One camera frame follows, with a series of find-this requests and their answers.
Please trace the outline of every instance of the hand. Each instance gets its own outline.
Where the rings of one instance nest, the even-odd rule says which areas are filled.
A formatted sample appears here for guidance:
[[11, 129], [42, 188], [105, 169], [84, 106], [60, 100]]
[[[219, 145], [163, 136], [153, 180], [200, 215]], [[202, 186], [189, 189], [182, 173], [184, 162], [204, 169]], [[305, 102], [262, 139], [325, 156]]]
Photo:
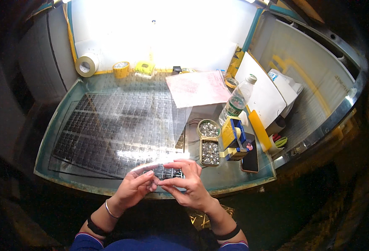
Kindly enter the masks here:
[[[207, 212], [209, 207], [216, 205], [216, 199], [204, 188], [201, 182], [201, 167], [193, 160], [189, 159], [177, 159], [172, 163], [164, 164], [164, 168], [182, 169], [183, 174], [186, 176], [182, 178], [172, 178], [163, 181], [157, 181], [158, 185], [162, 189], [171, 193], [177, 202], [182, 206], [188, 206], [202, 212]], [[186, 188], [187, 191], [182, 194], [177, 188]]]
[[[157, 189], [157, 185], [152, 182], [155, 176], [150, 169], [153, 168], [155, 166], [139, 166], [126, 175], [116, 193], [108, 199], [108, 206], [110, 203], [110, 207], [114, 208], [117, 215], [136, 205], [147, 193], [154, 192]], [[150, 171], [140, 175], [140, 173], [147, 170]]]

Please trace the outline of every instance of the plastic bottle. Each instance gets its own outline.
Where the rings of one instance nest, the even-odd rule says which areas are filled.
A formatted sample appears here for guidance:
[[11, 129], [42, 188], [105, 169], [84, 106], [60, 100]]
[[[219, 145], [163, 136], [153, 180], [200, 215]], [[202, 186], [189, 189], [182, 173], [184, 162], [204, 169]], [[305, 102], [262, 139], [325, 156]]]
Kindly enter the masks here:
[[253, 93], [254, 84], [257, 78], [249, 74], [232, 92], [232, 96], [226, 102], [221, 114], [219, 115], [219, 124], [222, 126], [228, 116], [239, 116], [246, 107]]

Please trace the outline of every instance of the yellow plastic scraper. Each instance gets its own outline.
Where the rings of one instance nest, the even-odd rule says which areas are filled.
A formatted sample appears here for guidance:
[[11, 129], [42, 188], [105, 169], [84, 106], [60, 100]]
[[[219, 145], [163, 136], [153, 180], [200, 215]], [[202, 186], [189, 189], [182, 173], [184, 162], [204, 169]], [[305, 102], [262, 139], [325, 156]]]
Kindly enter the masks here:
[[261, 148], [262, 148], [263, 152], [266, 152], [272, 146], [270, 138], [268, 137], [268, 134], [265, 131], [265, 128], [262, 125], [261, 120], [258, 117], [257, 112], [255, 110], [250, 112], [249, 107], [248, 106], [246, 106], [246, 107], [247, 107], [247, 111], [249, 112], [250, 123], [252, 124], [254, 132], [256, 133], [256, 136], [257, 136], [258, 140], [260, 141]]

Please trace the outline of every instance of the floor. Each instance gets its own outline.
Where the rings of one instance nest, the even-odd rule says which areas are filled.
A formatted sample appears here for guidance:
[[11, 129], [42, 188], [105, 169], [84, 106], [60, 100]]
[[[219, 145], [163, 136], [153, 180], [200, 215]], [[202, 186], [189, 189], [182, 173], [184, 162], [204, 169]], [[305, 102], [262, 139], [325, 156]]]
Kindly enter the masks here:
[[[233, 218], [245, 232], [250, 250], [275, 250], [298, 233], [337, 187], [336, 168], [329, 164], [275, 191], [239, 193], [220, 199], [234, 208]], [[85, 219], [104, 197], [82, 198], [55, 189], [20, 184], [23, 210], [49, 236], [70, 246]], [[155, 202], [155, 207], [163, 202]]]

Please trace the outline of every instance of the smartphone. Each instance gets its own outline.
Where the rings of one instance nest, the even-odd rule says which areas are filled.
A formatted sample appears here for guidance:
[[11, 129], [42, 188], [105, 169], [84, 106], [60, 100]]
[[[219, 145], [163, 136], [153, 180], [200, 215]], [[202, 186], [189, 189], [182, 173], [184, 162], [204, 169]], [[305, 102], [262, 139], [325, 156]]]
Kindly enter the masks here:
[[243, 148], [248, 148], [249, 152], [242, 158], [240, 169], [243, 172], [258, 173], [256, 137], [250, 133], [246, 133], [246, 140], [242, 146]]

